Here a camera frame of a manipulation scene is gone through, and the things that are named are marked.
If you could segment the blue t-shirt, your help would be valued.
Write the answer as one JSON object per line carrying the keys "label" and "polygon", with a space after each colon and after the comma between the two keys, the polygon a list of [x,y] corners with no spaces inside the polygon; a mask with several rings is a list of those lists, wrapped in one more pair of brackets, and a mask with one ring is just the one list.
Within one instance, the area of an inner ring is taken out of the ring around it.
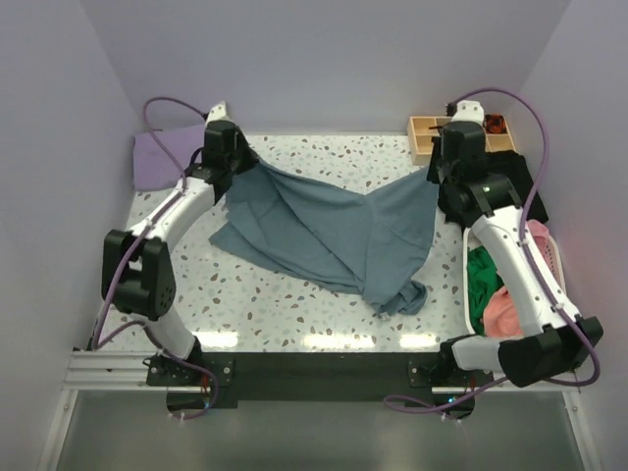
{"label": "blue t-shirt", "polygon": [[380,315],[415,315],[414,281],[431,250],[438,189],[420,170],[360,194],[266,162],[235,177],[211,243],[249,263],[358,294]]}

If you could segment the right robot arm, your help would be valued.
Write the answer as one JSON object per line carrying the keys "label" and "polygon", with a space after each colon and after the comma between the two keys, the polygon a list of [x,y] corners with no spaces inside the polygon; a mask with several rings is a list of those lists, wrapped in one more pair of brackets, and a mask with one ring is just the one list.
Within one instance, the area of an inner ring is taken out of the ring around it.
{"label": "right robot arm", "polygon": [[428,176],[449,207],[487,249],[519,319],[521,336],[468,335],[441,345],[437,372],[451,386],[473,370],[502,373],[523,388],[578,369],[596,358],[603,329],[585,318],[558,284],[528,227],[508,177],[489,171],[481,125],[451,121],[435,139]]}

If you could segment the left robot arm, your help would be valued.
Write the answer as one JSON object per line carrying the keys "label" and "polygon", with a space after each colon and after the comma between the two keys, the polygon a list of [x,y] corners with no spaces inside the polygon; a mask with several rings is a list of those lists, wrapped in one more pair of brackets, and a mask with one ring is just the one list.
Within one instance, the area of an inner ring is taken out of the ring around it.
{"label": "left robot arm", "polygon": [[92,337],[100,335],[110,307],[144,326],[158,349],[172,355],[168,371],[182,385],[203,373],[201,347],[175,307],[177,283],[171,252],[195,222],[232,186],[234,176],[258,162],[240,127],[222,118],[205,124],[198,163],[190,163],[171,194],[142,222],[104,238],[101,294],[104,305]]}

